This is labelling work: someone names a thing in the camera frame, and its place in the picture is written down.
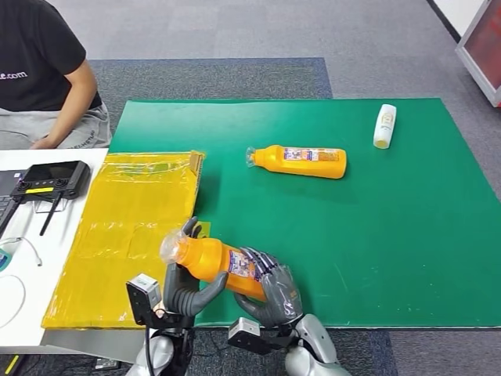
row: black t-shirt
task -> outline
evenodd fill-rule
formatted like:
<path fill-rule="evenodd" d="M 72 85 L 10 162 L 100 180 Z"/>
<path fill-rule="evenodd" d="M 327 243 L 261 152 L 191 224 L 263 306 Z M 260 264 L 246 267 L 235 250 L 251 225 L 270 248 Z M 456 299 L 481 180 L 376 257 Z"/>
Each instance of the black t-shirt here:
<path fill-rule="evenodd" d="M 84 47 L 45 0 L 0 0 L 0 108 L 60 110 Z M 101 105 L 99 94 L 90 108 Z"/>

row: orange bottle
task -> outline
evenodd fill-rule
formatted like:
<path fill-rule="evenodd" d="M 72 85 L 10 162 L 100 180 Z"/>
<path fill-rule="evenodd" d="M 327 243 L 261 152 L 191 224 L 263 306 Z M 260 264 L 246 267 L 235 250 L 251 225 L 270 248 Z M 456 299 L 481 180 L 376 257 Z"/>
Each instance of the orange bottle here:
<path fill-rule="evenodd" d="M 229 272 L 226 288 L 266 301 L 261 283 L 257 278 L 254 263 L 238 248 L 210 237 L 195 239 L 180 230 L 167 235 L 160 246 L 164 262 L 185 266 L 198 280 L 212 282 L 219 272 Z"/>
<path fill-rule="evenodd" d="M 346 170 L 346 152 L 343 149 L 268 146 L 247 149 L 247 165 L 264 167 L 272 172 L 339 179 Z"/>

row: white bottle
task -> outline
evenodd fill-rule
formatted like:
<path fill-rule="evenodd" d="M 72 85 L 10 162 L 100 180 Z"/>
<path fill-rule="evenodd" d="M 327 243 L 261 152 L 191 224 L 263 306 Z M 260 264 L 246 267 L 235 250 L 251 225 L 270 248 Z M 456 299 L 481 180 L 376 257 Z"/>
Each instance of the white bottle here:
<path fill-rule="evenodd" d="M 395 128 L 396 107 L 390 104 L 383 104 L 377 115 L 376 129 L 374 129 L 374 146 L 380 149 L 388 149 Z"/>

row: robotic arm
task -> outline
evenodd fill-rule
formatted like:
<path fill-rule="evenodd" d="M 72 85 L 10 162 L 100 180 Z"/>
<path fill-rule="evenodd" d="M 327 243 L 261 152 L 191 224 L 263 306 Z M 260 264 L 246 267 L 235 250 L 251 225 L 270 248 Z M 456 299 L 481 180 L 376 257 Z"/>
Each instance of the robotic arm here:
<path fill-rule="evenodd" d="M 201 230 L 197 221 L 190 219 L 183 231 L 197 237 Z M 239 294 L 235 300 L 264 327 L 277 327 L 278 335 L 262 338 L 259 323 L 241 317 L 230 327 L 229 344 L 260 355 L 287 349 L 285 368 L 290 376 L 350 376 L 339 364 L 327 331 L 317 317 L 303 313 L 301 296 L 287 266 L 254 248 L 241 250 L 257 268 L 266 302 Z M 200 281 L 187 269 L 170 264 L 164 288 L 164 309 L 156 310 L 162 299 L 155 280 L 140 274 L 128 282 L 134 319 L 146 326 L 146 337 L 127 376 L 184 376 L 192 355 L 195 316 L 223 291 L 227 279 L 228 273 L 222 272 L 200 291 Z"/>
<path fill-rule="evenodd" d="M 197 237 L 201 230 L 194 217 L 183 230 Z M 155 280 L 140 274 L 127 283 L 134 320 L 146 326 L 145 343 L 126 376 L 184 376 L 192 360 L 195 317 L 225 289 L 228 273 L 200 290 L 200 281 L 187 269 L 168 265 L 163 300 Z M 155 309 L 160 302 L 163 308 Z"/>

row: white table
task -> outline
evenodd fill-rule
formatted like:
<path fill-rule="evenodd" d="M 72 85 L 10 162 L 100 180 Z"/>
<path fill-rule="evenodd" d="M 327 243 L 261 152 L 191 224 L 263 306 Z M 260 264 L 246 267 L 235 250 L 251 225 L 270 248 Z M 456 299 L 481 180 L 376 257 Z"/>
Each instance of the white table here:
<path fill-rule="evenodd" d="M 107 151 L 0 150 L 0 170 L 84 161 L 91 167 L 94 179 Z M 32 250 L 24 241 L 3 246 L 15 253 L 0 276 L 20 277 L 26 287 L 26 301 L 16 318 L 0 329 L 0 353 L 88 353 L 128 362 L 135 359 L 143 344 L 142 331 L 46 331 L 40 326 L 72 247 L 86 199 L 86 195 L 78 197 L 64 211 L 55 213 L 43 237 L 39 232 L 47 214 L 34 214 L 32 204 L 21 205 L 11 220 L 2 239 L 25 237 L 38 250 L 43 265 L 37 266 Z"/>

